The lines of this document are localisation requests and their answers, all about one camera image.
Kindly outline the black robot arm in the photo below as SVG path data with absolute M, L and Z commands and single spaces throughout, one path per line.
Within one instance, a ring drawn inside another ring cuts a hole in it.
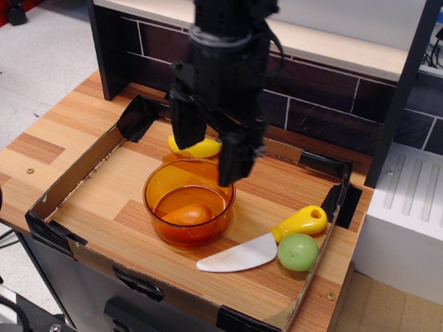
M 248 177 L 264 151 L 268 124 L 258 96 L 266 80 L 269 49 L 281 43 L 266 18 L 277 1 L 196 1 L 189 30 L 191 64 L 171 65 L 175 81 L 169 92 L 174 139 L 179 149 L 201 142 L 208 127 L 221 138 L 219 185 Z

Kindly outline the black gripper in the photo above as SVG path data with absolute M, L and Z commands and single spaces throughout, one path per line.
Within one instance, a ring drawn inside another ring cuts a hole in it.
M 206 128 L 221 136 L 219 185 L 247 178 L 265 150 L 266 121 L 257 96 L 264 87 L 270 39 L 264 33 L 218 37 L 190 33 L 193 62 L 175 62 L 170 116 L 175 143 L 185 149 L 201 142 Z

